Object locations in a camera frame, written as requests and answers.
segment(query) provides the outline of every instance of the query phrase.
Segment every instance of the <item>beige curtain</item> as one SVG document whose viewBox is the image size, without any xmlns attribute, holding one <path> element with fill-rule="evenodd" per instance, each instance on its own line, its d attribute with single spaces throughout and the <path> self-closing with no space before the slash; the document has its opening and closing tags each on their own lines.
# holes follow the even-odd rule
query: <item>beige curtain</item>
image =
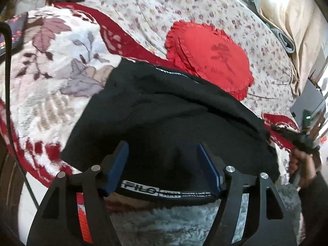
<svg viewBox="0 0 328 246">
<path fill-rule="evenodd" d="M 318 56 L 326 21 L 314 0 L 254 0 L 264 21 L 294 41 L 291 88 L 299 96 Z"/>
</svg>

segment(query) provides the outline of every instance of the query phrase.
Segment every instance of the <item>black cable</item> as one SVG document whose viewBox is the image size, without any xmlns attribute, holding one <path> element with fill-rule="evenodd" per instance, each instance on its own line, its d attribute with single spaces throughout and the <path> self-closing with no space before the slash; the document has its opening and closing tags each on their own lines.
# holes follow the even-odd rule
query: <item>black cable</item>
<svg viewBox="0 0 328 246">
<path fill-rule="evenodd" d="M 13 135 L 11 133 L 11 123 L 10 123 L 10 67 L 11 67 L 11 45 L 12 45 L 12 41 L 11 41 L 11 37 L 12 37 L 12 33 L 11 33 L 11 29 L 9 27 L 8 24 L 4 23 L 4 22 L 0 22 L 0 33 L 3 34 L 4 38 L 5 38 L 5 44 L 6 44 L 6 59 L 5 59 L 5 95 L 6 95 L 6 126 L 7 126 L 7 132 L 8 132 L 8 138 L 9 138 L 9 142 L 10 142 L 10 146 L 11 146 L 11 150 L 13 152 L 13 156 L 16 159 L 16 163 L 18 165 L 18 169 L 20 171 L 20 173 L 23 176 L 24 182 L 26 184 L 27 190 L 33 200 L 33 203 L 35 204 L 35 207 L 38 209 L 39 208 L 39 204 L 35 198 L 35 195 L 31 189 L 31 186 L 29 184 L 29 182 L 27 181 L 26 175 L 23 171 L 22 165 L 19 162 L 18 156 L 17 156 L 17 152 L 15 149 L 15 145 L 14 145 L 14 140 L 13 140 Z"/>
</svg>

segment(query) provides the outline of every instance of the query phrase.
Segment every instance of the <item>human hand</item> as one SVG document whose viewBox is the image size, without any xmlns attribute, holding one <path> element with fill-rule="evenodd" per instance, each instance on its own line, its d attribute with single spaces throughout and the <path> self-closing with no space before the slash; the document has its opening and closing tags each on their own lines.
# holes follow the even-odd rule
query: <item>human hand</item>
<svg viewBox="0 0 328 246">
<path fill-rule="evenodd" d="M 312 154 L 307 154 L 297 148 L 294 148 L 292 149 L 292 154 L 289 161 L 289 173 L 293 174 L 298 169 L 298 167 L 301 169 L 301 179 L 299 186 L 305 188 L 309 186 L 309 184 L 317 175 L 313 157 Z"/>
</svg>

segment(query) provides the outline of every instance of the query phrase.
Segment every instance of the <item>tiled floor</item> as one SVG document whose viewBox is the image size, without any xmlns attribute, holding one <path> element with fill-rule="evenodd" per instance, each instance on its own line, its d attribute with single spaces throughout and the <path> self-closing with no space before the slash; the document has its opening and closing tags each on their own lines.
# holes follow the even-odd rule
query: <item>tiled floor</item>
<svg viewBox="0 0 328 246">
<path fill-rule="evenodd" d="M 40 204 L 48 188 L 32 177 L 31 174 L 27 173 L 26 177 L 38 203 Z M 20 240 L 25 245 L 35 214 L 36 207 L 27 191 L 26 185 L 24 184 L 18 207 L 18 232 Z"/>
</svg>

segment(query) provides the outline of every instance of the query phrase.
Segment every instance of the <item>silver screw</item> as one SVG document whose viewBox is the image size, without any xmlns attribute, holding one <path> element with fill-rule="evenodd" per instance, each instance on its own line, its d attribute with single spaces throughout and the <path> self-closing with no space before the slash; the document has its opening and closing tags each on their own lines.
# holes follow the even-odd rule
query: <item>silver screw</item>
<svg viewBox="0 0 328 246">
<path fill-rule="evenodd" d="M 66 176 L 66 173 L 64 171 L 61 171 L 57 174 L 57 177 L 59 178 L 62 178 L 62 177 L 65 177 Z"/>
<path fill-rule="evenodd" d="M 226 170 L 230 173 L 234 172 L 235 171 L 235 168 L 233 166 L 227 166 L 226 167 Z"/>
<path fill-rule="evenodd" d="M 99 171 L 100 170 L 100 165 L 94 165 L 91 167 L 92 171 Z"/>
<path fill-rule="evenodd" d="M 262 172 L 262 173 L 260 174 L 260 176 L 261 176 L 261 178 L 263 178 L 263 179 L 268 179 L 268 178 L 269 178 L 268 174 L 267 174 L 267 173 L 264 173 L 264 172 Z"/>
</svg>

